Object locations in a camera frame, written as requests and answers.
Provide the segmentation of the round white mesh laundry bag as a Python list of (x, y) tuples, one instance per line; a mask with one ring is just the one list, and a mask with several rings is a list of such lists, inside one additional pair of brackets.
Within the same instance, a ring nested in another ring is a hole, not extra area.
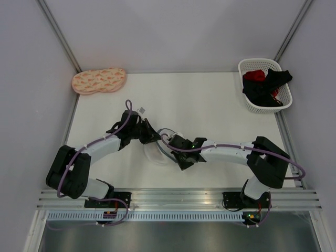
[(161, 140), (149, 143), (143, 146), (144, 154), (146, 158), (156, 164), (161, 166), (166, 166), (169, 164), (177, 164), (177, 160), (170, 150)]

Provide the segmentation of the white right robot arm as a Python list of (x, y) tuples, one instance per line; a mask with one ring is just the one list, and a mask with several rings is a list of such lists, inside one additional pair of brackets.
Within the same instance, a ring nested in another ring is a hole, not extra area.
[(181, 170), (195, 163), (229, 162), (248, 167), (253, 176), (244, 183), (239, 195), (241, 204), (252, 207), (260, 202), (269, 189), (281, 189), (290, 156), (266, 137), (258, 136), (253, 142), (220, 143), (207, 138), (192, 142), (178, 134), (164, 144), (171, 150)]

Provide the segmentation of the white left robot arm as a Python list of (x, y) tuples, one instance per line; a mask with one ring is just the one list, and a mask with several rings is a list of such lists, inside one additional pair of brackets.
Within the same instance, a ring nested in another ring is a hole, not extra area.
[(121, 121), (102, 137), (77, 149), (67, 145), (60, 147), (47, 174), (46, 185), (55, 189), (58, 197), (96, 198), (98, 204), (108, 208), (114, 203), (114, 187), (103, 180), (91, 179), (91, 165), (122, 150), (132, 140), (145, 145), (160, 139), (147, 119), (142, 119), (136, 111), (125, 110)]

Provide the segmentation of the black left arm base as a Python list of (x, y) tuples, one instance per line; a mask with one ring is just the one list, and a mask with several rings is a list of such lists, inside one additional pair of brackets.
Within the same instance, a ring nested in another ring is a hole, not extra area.
[(106, 196), (101, 200), (85, 200), (84, 208), (117, 208), (126, 209), (130, 207), (131, 192), (114, 192), (111, 196)]

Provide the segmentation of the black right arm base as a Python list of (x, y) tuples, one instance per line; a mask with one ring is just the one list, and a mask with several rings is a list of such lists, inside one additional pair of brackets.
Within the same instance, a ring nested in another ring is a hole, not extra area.
[(223, 192), (222, 207), (230, 212), (238, 212), (245, 208), (240, 192)]

